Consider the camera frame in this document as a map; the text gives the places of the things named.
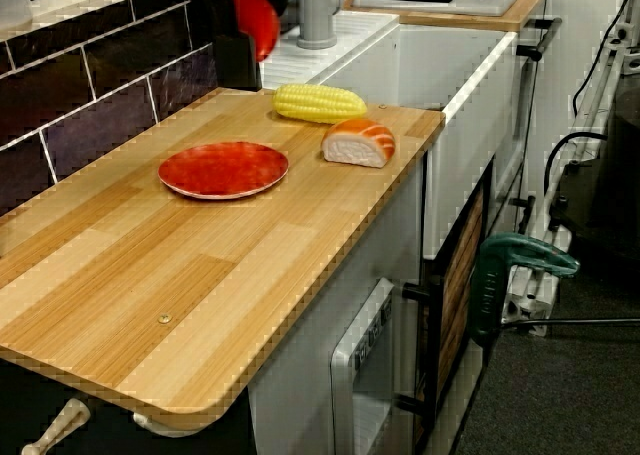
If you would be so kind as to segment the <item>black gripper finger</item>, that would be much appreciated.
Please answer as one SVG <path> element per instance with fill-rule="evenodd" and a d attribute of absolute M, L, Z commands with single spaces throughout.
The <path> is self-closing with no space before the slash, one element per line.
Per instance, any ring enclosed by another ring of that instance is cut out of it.
<path fill-rule="evenodd" d="M 300 2 L 301 0 L 277 0 L 281 33 L 287 33 L 299 26 Z"/>

